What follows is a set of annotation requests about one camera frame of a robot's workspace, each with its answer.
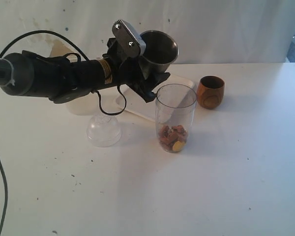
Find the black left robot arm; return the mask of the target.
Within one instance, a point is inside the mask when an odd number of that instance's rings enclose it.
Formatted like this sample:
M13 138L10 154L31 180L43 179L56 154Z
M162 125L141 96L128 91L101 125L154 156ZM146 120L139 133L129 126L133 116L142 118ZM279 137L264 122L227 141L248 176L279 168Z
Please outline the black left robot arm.
M125 58L115 38L109 38L103 59L70 62L68 55L45 58L29 51L0 59L0 88L11 96L46 97L62 104L97 91L127 85L145 102L170 74L145 76L138 58Z

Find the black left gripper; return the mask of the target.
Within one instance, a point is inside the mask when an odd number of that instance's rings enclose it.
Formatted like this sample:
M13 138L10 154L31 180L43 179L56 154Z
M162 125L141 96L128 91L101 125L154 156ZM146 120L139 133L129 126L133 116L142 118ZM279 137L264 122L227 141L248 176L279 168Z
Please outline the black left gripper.
M151 73L145 81L139 58L128 57L115 38L108 39L107 47L105 57L112 63L112 73L117 84L127 85L145 102L153 101L155 94L152 91L165 82L170 73Z

